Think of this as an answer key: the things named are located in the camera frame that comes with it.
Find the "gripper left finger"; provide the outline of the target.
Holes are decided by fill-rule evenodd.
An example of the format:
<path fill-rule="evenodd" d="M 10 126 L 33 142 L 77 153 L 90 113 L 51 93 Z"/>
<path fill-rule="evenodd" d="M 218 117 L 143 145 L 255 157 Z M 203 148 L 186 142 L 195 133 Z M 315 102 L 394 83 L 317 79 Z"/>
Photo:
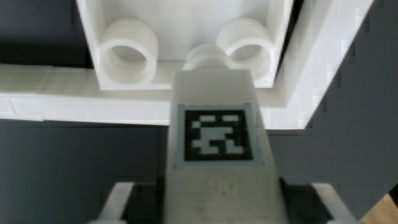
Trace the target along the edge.
<path fill-rule="evenodd" d="M 161 187 L 154 182 L 113 184 L 99 215 L 86 224 L 161 224 Z"/>

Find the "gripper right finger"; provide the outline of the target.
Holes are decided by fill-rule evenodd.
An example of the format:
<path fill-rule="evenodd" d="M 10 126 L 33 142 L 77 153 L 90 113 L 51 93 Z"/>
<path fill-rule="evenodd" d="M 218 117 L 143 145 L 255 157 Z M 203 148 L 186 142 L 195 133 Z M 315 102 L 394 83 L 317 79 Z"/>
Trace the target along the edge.
<path fill-rule="evenodd" d="M 358 224 L 328 183 L 291 184 L 278 179 L 289 224 Z"/>

